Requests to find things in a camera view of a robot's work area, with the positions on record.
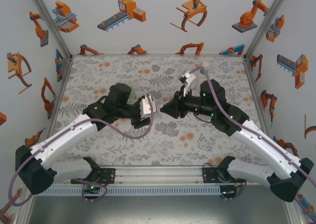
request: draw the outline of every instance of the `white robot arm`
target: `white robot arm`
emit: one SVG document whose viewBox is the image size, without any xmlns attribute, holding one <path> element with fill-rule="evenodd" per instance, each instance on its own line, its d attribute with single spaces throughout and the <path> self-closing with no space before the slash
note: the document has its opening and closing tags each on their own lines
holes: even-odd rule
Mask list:
<svg viewBox="0 0 316 224">
<path fill-rule="evenodd" d="M 209 81 L 200 85 L 200 96 L 193 96 L 192 91 L 188 90 L 193 81 L 193 71 L 186 72 L 179 78 L 183 86 L 160 111 L 175 119 L 184 118 L 189 112 L 196 116 L 209 116 L 216 129 L 246 144 L 268 164 L 259 166 L 227 156 L 218 166 L 221 180 L 233 177 L 253 181 L 269 187 L 280 199 L 292 202 L 306 180 L 300 169 L 309 174 L 313 162 L 308 158 L 300 159 L 277 145 L 247 114 L 227 103 L 225 89 L 214 79 L 209 80 L 207 74 L 205 76 Z"/>
<path fill-rule="evenodd" d="M 131 88 L 125 84 L 118 83 L 111 86 L 107 96 L 87 106 L 83 113 L 64 129 L 31 148 L 21 146 L 16 150 L 16 170 L 31 158 L 19 173 L 19 177 L 31 194 L 39 194 L 54 182 L 68 179 L 95 182 L 99 178 L 100 167 L 90 157 L 71 162 L 56 162 L 56 160 L 81 139 L 99 132 L 106 124 L 111 126 L 119 118 L 128 118 L 134 128 L 149 125 L 147 131 L 150 130 L 153 123 L 151 118 L 156 111 L 155 102 L 150 95 L 146 95 L 134 104 L 127 104 L 130 93 Z"/>
</svg>

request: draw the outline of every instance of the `metal bracket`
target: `metal bracket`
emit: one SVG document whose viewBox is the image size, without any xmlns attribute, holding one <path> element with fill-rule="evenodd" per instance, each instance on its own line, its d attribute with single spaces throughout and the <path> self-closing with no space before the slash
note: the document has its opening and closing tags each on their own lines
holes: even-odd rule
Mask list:
<svg viewBox="0 0 316 224">
<path fill-rule="evenodd" d="M 217 167 L 202 168 L 203 183 L 244 183 L 246 181 L 244 179 L 235 179 L 231 176 L 231 179 L 228 178 L 227 181 L 224 181 L 218 176 L 217 171 Z"/>
<path fill-rule="evenodd" d="M 100 175 L 99 179 L 96 183 L 101 184 L 113 184 L 115 181 L 115 169 L 114 168 L 101 168 L 99 170 Z M 80 182 L 77 182 L 75 180 L 71 180 L 72 184 L 81 184 Z"/>
</svg>

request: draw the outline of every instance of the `orange robot illustration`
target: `orange robot illustration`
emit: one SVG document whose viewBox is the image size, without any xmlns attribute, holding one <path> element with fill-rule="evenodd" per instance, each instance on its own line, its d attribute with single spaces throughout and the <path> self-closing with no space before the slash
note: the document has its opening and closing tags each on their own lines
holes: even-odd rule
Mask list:
<svg viewBox="0 0 316 224">
<path fill-rule="evenodd" d="M 292 72 L 292 76 L 295 78 L 295 88 L 299 89 L 305 83 L 305 72 L 308 70 L 308 60 L 304 54 L 302 54 L 296 62 L 278 54 L 276 57 L 278 65 Z"/>
<path fill-rule="evenodd" d="M 280 18 L 277 17 L 266 33 L 267 40 L 274 42 L 275 39 L 280 35 L 283 24 L 284 15 L 282 15 Z"/>
<path fill-rule="evenodd" d="M 39 44 L 41 47 L 48 45 L 48 30 L 43 30 L 38 22 L 38 19 L 41 19 L 40 14 L 33 14 L 30 11 L 30 19 L 35 23 L 35 32 L 37 37 L 39 37 Z"/>
<path fill-rule="evenodd" d="M 87 45 L 81 45 L 80 46 L 80 53 L 78 53 L 78 55 L 85 55 L 86 52 L 91 52 L 92 54 L 103 54 L 103 53 L 99 53 L 96 50 L 88 47 Z"/>
<path fill-rule="evenodd" d="M 242 52 L 245 48 L 245 45 L 238 45 L 236 47 L 230 47 L 222 52 L 220 52 L 219 54 L 233 54 L 233 53 L 237 53 L 237 55 L 242 55 Z"/>
<path fill-rule="evenodd" d="M 266 108 L 266 106 L 268 105 L 268 99 L 270 100 L 269 115 L 271 118 L 271 127 L 272 127 L 273 118 L 275 116 L 275 105 L 276 105 L 277 97 L 274 94 L 268 94 L 267 90 L 263 90 L 261 92 L 261 101 L 264 108 Z"/>
<path fill-rule="evenodd" d="M 306 126 L 306 115 L 304 117 L 304 138 L 306 139 L 306 136 L 308 133 L 312 132 L 312 131 L 316 131 L 316 126 L 310 126 L 307 128 Z"/>
<path fill-rule="evenodd" d="M 256 78 L 256 82 L 261 78 L 262 74 L 261 74 L 261 68 L 262 68 L 262 54 L 260 54 L 258 57 L 256 56 L 252 56 L 251 60 L 250 60 L 250 66 L 251 69 L 253 70 L 254 67 L 257 66 L 257 61 L 259 61 L 259 71 L 258 71 L 258 76 Z"/>
<path fill-rule="evenodd" d="M 44 101 L 44 108 L 47 111 L 47 119 L 50 119 L 51 113 L 52 113 L 53 108 L 54 108 L 55 101 L 53 100 L 53 101 L 50 102 L 48 99 L 46 99 L 46 97 L 45 97 L 45 89 L 46 89 L 46 87 L 48 87 L 50 92 L 53 94 L 53 98 L 55 100 L 56 99 L 55 91 L 53 90 L 53 87 L 50 85 L 48 79 L 46 77 L 44 77 L 44 84 L 43 84 L 43 86 L 41 88 L 40 95 L 41 95 L 42 100 Z"/>
<path fill-rule="evenodd" d="M 58 29 L 62 32 L 69 33 L 79 27 L 77 15 L 71 12 L 69 6 L 61 1 L 57 1 L 56 8 L 52 12 L 56 15 L 54 20 Z"/>
<path fill-rule="evenodd" d="M 263 11 L 264 16 L 266 16 L 269 10 L 269 8 L 266 7 L 266 5 L 262 3 L 262 0 L 254 0 L 252 4 L 253 4 L 253 7 L 251 11 L 245 12 L 240 17 L 240 22 L 232 25 L 232 27 L 240 33 L 257 28 L 257 25 L 253 23 L 253 19 L 255 18 L 258 9 Z"/>
<path fill-rule="evenodd" d="M 18 189 L 17 193 L 14 195 L 13 197 L 13 201 L 15 202 L 21 195 L 22 189 Z M 0 222 L 2 222 L 3 224 L 11 224 L 11 221 L 14 218 L 14 214 L 12 215 L 7 215 L 6 212 L 10 209 L 12 205 L 10 204 L 10 202 L 8 202 L 4 208 L 0 209 Z"/>
<path fill-rule="evenodd" d="M 170 24 L 177 27 L 180 30 L 183 30 L 184 32 L 187 32 L 186 23 L 188 21 L 195 24 L 196 26 L 200 27 L 203 24 L 203 22 L 205 21 L 206 16 L 207 16 L 207 9 L 206 9 L 207 5 L 205 5 L 203 2 L 201 2 L 201 0 L 190 0 L 190 1 L 187 1 L 186 3 L 183 3 L 182 6 L 186 10 L 182 10 L 181 8 L 177 7 L 177 10 L 181 11 L 184 14 L 183 20 L 181 23 L 181 27 L 177 26 L 174 23 L 170 23 Z M 203 16 L 198 23 L 190 20 L 193 16 L 200 14 L 200 13 L 203 14 Z"/>
<path fill-rule="evenodd" d="M 143 50 L 140 45 L 136 45 L 136 46 L 132 47 L 132 49 L 127 54 L 133 54 L 135 52 L 137 54 L 147 54 L 147 52 L 145 50 Z"/>
<path fill-rule="evenodd" d="M 124 23 L 124 20 L 136 19 L 141 22 L 146 21 L 146 12 L 136 7 L 136 2 L 133 0 L 118 0 L 119 12 L 98 24 L 98 28 L 104 31 L 113 29 L 115 25 L 119 25 L 120 22 Z"/>
<path fill-rule="evenodd" d="M 183 45 L 182 48 L 180 49 L 179 52 L 177 52 L 176 54 L 184 54 L 184 51 L 187 49 L 187 48 L 190 48 L 190 47 L 196 47 L 196 52 L 195 54 L 196 55 L 199 55 L 204 47 L 204 43 L 201 42 L 200 44 L 187 44 L 187 45 Z"/>
<path fill-rule="evenodd" d="M 15 54 L 12 54 L 9 52 L 6 55 L 6 58 L 8 59 L 8 72 L 14 71 L 14 74 L 9 76 L 8 78 L 11 79 L 12 77 L 17 76 L 20 79 L 20 81 L 22 82 L 22 84 L 25 86 L 25 88 L 19 92 L 19 94 L 20 94 L 23 91 L 25 91 L 27 88 L 32 86 L 32 84 L 27 83 L 24 79 L 24 76 L 26 76 L 27 74 L 29 74 L 32 71 L 31 67 L 29 65 L 29 62 L 26 60 L 26 58 L 24 56 L 22 56 L 21 54 L 19 54 L 18 52 Z M 25 62 L 26 66 L 29 70 L 27 73 L 24 73 L 24 74 L 22 72 L 22 61 Z"/>
<path fill-rule="evenodd" d="M 6 115 L 0 112 L 0 126 L 6 122 Z"/>
</svg>

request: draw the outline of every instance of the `gray patterned surface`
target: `gray patterned surface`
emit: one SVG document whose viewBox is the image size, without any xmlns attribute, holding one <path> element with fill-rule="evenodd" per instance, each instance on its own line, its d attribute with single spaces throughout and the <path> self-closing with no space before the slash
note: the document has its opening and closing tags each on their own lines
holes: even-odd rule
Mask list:
<svg viewBox="0 0 316 224">
<path fill-rule="evenodd" d="M 78 56 L 74 58 L 54 132 L 73 121 L 88 104 L 108 94 L 110 86 L 118 82 L 135 89 L 137 97 L 150 92 L 162 106 L 180 88 L 178 75 L 205 61 L 211 65 L 210 77 L 226 89 L 227 101 L 260 125 L 241 57 Z M 114 125 L 133 136 L 146 129 L 135 130 L 128 120 L 117 120 Z M 202 165 L 207 161 L 218 164 L 227 155 L 263 164 L 245 145 L 192 114 L 175 120 L 156 113 L 153 129 L 145 138 L 130 140 L 104 128 L 83 139 L 60 161 L 91 156 L 99 165 Z"/>
</svg>

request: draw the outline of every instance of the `wallpaper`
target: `wallpaper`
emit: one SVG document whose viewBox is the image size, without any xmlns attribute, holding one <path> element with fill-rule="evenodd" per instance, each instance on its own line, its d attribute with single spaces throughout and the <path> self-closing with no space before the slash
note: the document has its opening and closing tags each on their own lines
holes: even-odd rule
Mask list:
<svg viewBox="0 0 316 224">
<path fill-rule="evenodd" d="M 258 91 L 266 90 L 277 97 L 272 113 L 271 135 L 285 144 L 292 144 L 301 159 L 309 158 L 316 164 L 316 21 L 315 18 L 309 18 L 312 1 L 304 0 L 306 3 L 300 4 L 297 0 L 285 0 L 254 56 L 263 57 L 262 76 L 256 83 Z M 253 69 L 255 77 L 258 71 L 257 63 Z M 269 99 L 265 110 L 267 121 L 271 118 L 271 102 Z M 309 175 L 316 178 L 315 165 Z M 312 205 L 316 206 L 314 185 L 306 180 L 299 193 L 306 200 L 299 196 L 297 198 L 304 200 L 305 204 L 310 203 L 307 211 L 316 218 L 312 211 Z"/>
<path fill-rule="evenodd" d="M 87 105 L 108 94 L 110 86 L 119 82 L 132 88 L 134 100 L 149 92 L 160 107 L 181 87 L 179 74 L 203 62 L 211 65 L 208 72 L 226 89 L 228 102 L 239 106 L 259 125 L 241 57 L 100 55 L 74 58 L 54 132 L 72 122 Z M 117 120 L 114 126 L 133 136 L 146 130 L 135 130 L 125 119 Z M 91 156 L 99 165 L 201 165 L 218 164 L 227 155 L 255 164 L 263 162 L 245 145 L 192 114 L 176 120 L 158 112 L 145 138 L 126 139 L 105 127 L 71 148 L 60 161 Z"/>
<path fill-rule="evenodd" d="M 0 210 L 8 202 L 10 180 L 15 172 L 15 152 L 22 145 L 32 146 L 46 139 L 51 120 L 48 115 L 56 109 L 62 81 L 56 81 L 56 64 L 64 70 L 68 56 L 60 48 L 51 29 L 39 14 L 32 0 L 0 0 Z M 56 60 L 61 50 L 63 63 Z M 12 195 L 22 185 L 17 179 Z M 10 207 L 6 214 L 17 213 Z M 0 220 L 8 223 L 5 215 Z"/>
<path fill-rule="evenodd" d="M 82 44 L 112 54 L 138 44 L 148 53 L 176 53 L 201 42 L 203 53 L 241 44 L 248 50 L 275 0 L 43 1 L 71 54 Z"/>
</svg>

